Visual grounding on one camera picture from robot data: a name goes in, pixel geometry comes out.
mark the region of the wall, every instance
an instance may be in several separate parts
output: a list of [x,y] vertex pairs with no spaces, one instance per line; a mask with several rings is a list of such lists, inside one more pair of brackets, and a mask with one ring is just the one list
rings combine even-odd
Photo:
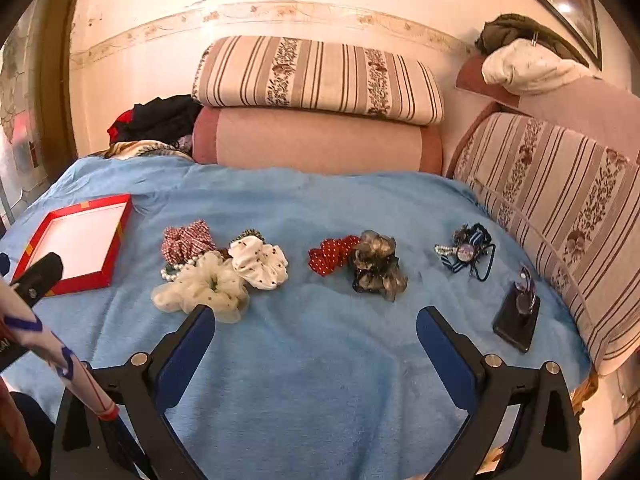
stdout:
[[[145,23],[163,16],[200,9],[204,17],[221,4],[256,1],[269,0],[78,0],[72,31],[72,56],[78,56],[98,44],[108,49],[112,46],[110,38],[128,29],[133,29],[134,33],[140,31]],[[485,21],[494,19],[500,13],[518,12],[551,27],[575,43],[561,23],[536,0],[298,1],[328,2],[387,12],[423,23],[467,43],[475,40]],[[630,89],[630,50],[609,15],[599,2],[596,5],[604,54],[602,76],[616,86]],[[322,40],[335,38],[367,46],[383,45],[386,48],[404,49],[407,54],[414,56],[428,57],[429,54],[410,44],[410,41],[398,38],[391,41],[384,34],[368,33],[365,27],[360,31],[347,31],[339,25],[332,26],[330,21],[324,27],[295,23],[238,23],[235,27],[227,24],[220,28],[209,27],[210,23],[201,25],[178,30],[159,39],[154,39],[155,35],[150,34],[149,40],[152,41],[121,49],[82,67],[72,66],[72,115],[79,155],[104,149],[107,143],[105,129],[134,102],[145,102],[157,95],[189,92],[200,53],[215,37],[242,32],[251,34],[260,30],[261,34],[289,34]],[[447,63],[444,59],[438,62]],[[459,59],[452,59],[448,73],[444,66],[440,67],[442,77],[452,81],[459,65]]]

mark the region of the blue gripper pad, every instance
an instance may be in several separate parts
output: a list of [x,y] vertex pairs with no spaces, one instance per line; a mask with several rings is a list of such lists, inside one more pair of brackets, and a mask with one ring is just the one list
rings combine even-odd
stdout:
[[180,402],[213,339],[215,329],[213,311],[204,308],[158,374],[154,403],[159,413],[164,413]]
[[453,403],[473,413],[478,405],[478,383],[484,375],[480,352],[466,336],[456,333],[434,306],[418,312],[415,329]]

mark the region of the blue cloth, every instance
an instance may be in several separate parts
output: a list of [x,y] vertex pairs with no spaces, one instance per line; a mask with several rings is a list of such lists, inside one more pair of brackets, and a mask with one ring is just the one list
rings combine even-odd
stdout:
[[[317,176],[284,169],[240,171],[168,156],[77,161],[0,242],[12,272],[25,244],[52,209],[130,192],[113,283],[101,290],[45,298],[44,323],[94,368],[150,351],[184,314],[153,305],[162,283],[162,230],[203,218],[225,246],[247,228],[278,244],[289,280],[250,290],[251,304],[216,335],[184,397],[168,418],[209,478],[402,479],[428,472],[462,424],[415,333],[434,304],[482,353],[511,365],[558,362],[569,388],[590,362],[561,299],[538,282],[542,300],[531,350],[520,354],[492,332],[492,320],[521,264],[530,262],[492,223],[462,184],[423,173]],[[461,224],[482,222],[497,245],[486,283],[451,274],[433,252]],[[327,237],[374,229],[396,238],[409,277],[395,303],[357,294],[337,269],[322,278],[307,251]],[[5,377],[52,417],[58,378],[28,354]]]

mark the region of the red gingham scrunchie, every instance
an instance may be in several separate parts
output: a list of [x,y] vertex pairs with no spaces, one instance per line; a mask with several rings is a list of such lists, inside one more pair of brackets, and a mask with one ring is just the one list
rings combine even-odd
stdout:
[[183,264],[190,258],[216,249],[209,226],[204,220],[196,220],[185,227],[167,227],[160,251],[168,263]]
[[335,267],[341,267],[347,262],[349,252],[359,242],[360,237],[354,235],[339,240],[327,238],[319,249],[309,249],[309,267],[320,276],[331,274]]

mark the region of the round charm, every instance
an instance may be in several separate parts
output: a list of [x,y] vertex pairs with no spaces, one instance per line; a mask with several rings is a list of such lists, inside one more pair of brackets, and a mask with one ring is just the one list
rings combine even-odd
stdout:
[[467,264],[474,259],[475,252],[476,250],[474,249],[473,245],[460,244],[460,247],[458,247],[458,251],[456,252],[456,256],[461,262]]

